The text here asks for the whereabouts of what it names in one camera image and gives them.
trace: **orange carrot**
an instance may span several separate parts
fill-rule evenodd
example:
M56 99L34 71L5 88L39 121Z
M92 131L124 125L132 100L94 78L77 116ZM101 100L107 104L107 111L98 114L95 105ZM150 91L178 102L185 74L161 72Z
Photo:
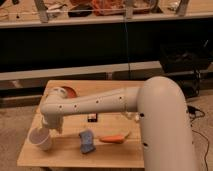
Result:
M104 136L100 137L99 140L105 143L123 143L125 140L125 136L120 134L112 136Z

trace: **blue sponge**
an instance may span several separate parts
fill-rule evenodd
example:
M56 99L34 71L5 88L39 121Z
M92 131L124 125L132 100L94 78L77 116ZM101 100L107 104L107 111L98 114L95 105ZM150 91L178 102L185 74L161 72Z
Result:
M93 145L93 133L91 130L86 130L79 133L81 138L81 152L83 154L92 152L95 150L95 146Z

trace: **white cup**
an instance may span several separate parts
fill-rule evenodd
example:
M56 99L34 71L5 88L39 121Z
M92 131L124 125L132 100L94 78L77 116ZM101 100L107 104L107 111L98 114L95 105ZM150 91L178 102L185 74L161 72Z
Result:
M52 139L47 128L34 128L29 134L29 141L44 151L52 146Z

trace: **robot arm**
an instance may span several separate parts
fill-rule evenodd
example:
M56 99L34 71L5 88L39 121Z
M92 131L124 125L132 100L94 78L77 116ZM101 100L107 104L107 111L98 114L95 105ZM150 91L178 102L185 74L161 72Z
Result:
M66 91L56 88L41 105L43 124L50 129L61 127L66 115L118 111L140 113L146 171L198 170L186 101L168 78L75 99L66 99Z

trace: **black cable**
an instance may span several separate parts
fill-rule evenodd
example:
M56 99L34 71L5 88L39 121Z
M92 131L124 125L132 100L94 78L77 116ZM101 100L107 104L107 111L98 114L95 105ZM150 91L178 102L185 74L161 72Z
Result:
M126 19L124 18L124 27L125 27L125 39L126 39L126 57L128 62L128 78L131 79L131 67L130 67L130 56L129 56L129 33Z
M193 124L193 121L195 121L196 119L198 118L203 118L206 116L206 113L194 106L190 106L188 105L188 113L191 114L193 117L191 117L190 115L190 119L191 119L191 124ZM202 136L206 141L207 141L207 149L206 149L206 153L204 155L204 162L205 162L205 165L206 165L206 170L208 171L209 168L208 168L208 163L207 163L207 155L208 155L208 152L209 152L209 147L210 147L210 141L209 139L203 135L202 133L198 132L198 131L195 131L195 130L192 130L193 132L199 134L200 136Z
M208 155L208 153L209 153L210 141L209 141L209 139L208 139L205 135L203 135L202 133L197 132L197 131L195 131L195 130L192 130L192 131L195 132L195 133L197 133L197 134L199 134L200 136L202 136L202 137L206 140L206 142L207 142L207 149L206 149L206 153L205 153L205 155L204 155L204 162L205 162L205 165L206 165L206 171L208 171L208 170L209 170L209 167L208 167L208 163L207 163L207 155Z

